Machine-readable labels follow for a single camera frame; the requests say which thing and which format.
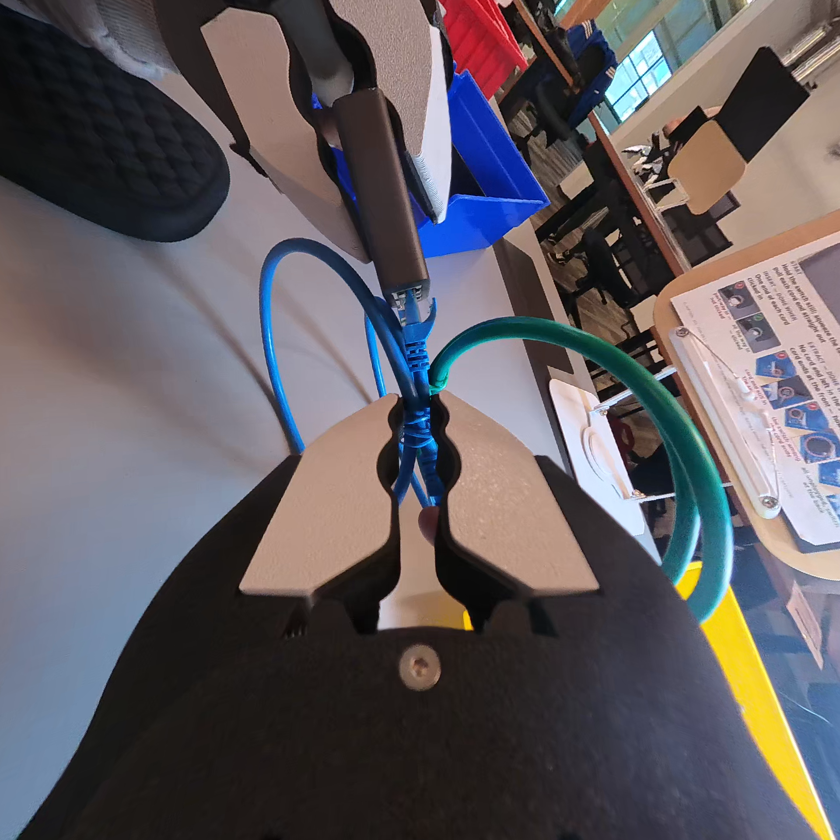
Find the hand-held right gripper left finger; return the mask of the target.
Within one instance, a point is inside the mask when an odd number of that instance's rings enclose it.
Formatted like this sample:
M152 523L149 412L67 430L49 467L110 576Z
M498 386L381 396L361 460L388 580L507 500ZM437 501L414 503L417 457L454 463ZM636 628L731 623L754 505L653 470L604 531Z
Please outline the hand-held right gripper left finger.
M400 575L393 424L388 394L331 426L300 456L239 583L245 595L315 601L361 583L380 601Z

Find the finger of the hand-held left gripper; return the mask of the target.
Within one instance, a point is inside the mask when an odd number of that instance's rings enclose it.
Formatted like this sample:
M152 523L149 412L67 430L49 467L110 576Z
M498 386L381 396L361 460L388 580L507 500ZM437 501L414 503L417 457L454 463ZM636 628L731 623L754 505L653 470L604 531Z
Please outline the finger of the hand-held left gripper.
M447 216L452 173L443 40L421 2L331 1L370 50L375 85L398 118L418 202L434 224Z
M253 159L333 245L369 263L340 189L319 157L316 130L292 97L290 53L280 24L258 12L222 12L201 32L248 135Z

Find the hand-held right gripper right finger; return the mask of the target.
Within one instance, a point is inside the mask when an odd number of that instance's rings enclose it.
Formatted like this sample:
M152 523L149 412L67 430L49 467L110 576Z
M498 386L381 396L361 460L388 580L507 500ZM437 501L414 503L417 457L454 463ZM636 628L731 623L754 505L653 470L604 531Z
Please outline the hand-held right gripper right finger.
M599 584L535 455L449 392L433 398L440 498L435 567L455 599L530 599Z

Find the black ethernet coupler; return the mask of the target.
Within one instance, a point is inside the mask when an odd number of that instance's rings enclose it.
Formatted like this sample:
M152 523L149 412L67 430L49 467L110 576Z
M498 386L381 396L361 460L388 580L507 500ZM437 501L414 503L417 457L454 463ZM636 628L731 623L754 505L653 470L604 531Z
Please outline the black ethernet coupler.
M429 276L385 97L374 88L332 107L366 251L392 306L424 301Z

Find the blue plastic bin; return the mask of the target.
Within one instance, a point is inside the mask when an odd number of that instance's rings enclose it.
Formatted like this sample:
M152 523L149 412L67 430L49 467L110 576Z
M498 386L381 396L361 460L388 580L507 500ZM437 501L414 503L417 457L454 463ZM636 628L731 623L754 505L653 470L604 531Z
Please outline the blue plastic bin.
M447 97L452 143L442 222L434 222L415 198L413 172L401 154L402 177L426 258L488 248L549 203L468 70L455 70Z

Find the yellow plastic bin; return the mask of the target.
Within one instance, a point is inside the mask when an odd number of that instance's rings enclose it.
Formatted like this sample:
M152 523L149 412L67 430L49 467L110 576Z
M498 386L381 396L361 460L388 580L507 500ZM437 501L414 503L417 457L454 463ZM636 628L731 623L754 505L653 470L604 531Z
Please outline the yellow plastic bin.
M651 563L597 577L402 655L447 692L479 814L545 794L560 838L838 838L731 591L701 626Z

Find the red plastic bin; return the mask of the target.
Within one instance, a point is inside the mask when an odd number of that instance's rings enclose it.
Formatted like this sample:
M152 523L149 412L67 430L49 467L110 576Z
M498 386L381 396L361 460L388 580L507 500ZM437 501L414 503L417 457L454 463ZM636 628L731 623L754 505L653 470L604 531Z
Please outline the red plastic bin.
M486 98L493 98L514 70L528 60L495 1L440 1L457 72L468 72Z

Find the white document stand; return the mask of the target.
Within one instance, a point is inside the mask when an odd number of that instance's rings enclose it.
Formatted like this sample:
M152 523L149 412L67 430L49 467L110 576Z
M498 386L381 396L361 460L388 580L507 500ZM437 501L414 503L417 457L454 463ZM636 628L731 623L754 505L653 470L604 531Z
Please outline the white document stand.
M666 367L656 378L684 372L729 462L727 474L741 487L748 508L761 519L777 518L783 507L778 448L758 387L697 332L681 327L668 336L679 365ZM579 483L627 531L641 536L648 528L641 506L658 495L634 487L607 419L609 409L631 392L597 402L594 394L559 380L550 382L549 392Z

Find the window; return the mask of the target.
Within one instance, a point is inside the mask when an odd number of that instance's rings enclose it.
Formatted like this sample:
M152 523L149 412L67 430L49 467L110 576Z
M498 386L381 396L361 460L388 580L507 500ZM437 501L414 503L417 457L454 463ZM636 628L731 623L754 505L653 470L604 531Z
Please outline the window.
M623 123L672 78L672 70L654 31L618 64L605 100L619 123Z

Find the printed instruction sheet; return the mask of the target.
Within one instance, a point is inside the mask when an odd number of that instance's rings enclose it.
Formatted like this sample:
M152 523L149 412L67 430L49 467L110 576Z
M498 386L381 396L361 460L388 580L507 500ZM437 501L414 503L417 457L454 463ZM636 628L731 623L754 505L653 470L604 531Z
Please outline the printed instruction sheet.
M839 244L818 239L678 295L676 356L747 505L803 552L839 541Z

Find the wooden and black chair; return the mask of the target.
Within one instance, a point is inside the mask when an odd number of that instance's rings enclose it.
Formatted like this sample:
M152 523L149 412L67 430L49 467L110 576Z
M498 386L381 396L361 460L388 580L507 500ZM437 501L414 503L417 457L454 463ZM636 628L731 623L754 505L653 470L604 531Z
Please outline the wooden and black chair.
M703 214L729 192L809 95L771 47L758 49L717 113L668 165L688 209Z

